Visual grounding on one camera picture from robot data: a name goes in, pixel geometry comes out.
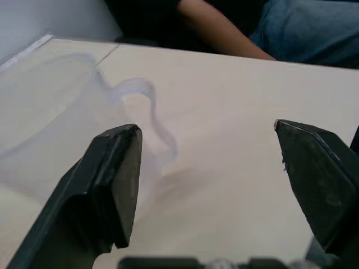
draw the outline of jeans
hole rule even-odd
[[[269,0],[251,39],[280,61],[359,68],[359,0]]]

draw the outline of white table surface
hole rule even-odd
[[[180,150],[163,170],[150,212],[135,224],[130,247],[100,256],[95,268],[115,268],[125,255],[203,262],[303,256],[311,231],[283,171],[273,124],[313,124],[349,144],[359,122],[357,71],[57,39],[19,64],[79,51],[95,55],[112,86],[136,76],[152,81],[160,117]],[[144,98],[126,104],[135,119],[146,114]],[[140,127],[160,149],[146,118]],[[6,186],[0,204],[4,268],[43,205]]]

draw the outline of table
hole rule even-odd
[[[137,76],[152,81],[160,118],[175,134],[180,154],[163,170],[130,247],[100,256],[94,268],[115,268],[127,255],[195,256],[202,262],[303,257],[312,234],[283,170],[274,121],[313,124],[349,144],[359,122],[357,71],[61,39],[18,64],[72,52],[94,55],[111,86]],[[147,143],[160,150],[143,117],[146,100],[135,96],[126,105]],[[0,194],[4,268],[43,205],[6,186]]]

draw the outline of black shirt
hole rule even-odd
[[[126,37],[150,39],[161,47],[215,52],[182,22],[180,0],[105,0]],[[242,33],[256,28],[266,0],[206,0]]]

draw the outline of person's arm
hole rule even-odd
[[[181,0],[177,10],[199,37],[217,51],[233,56],[275,60],[205,1]]]

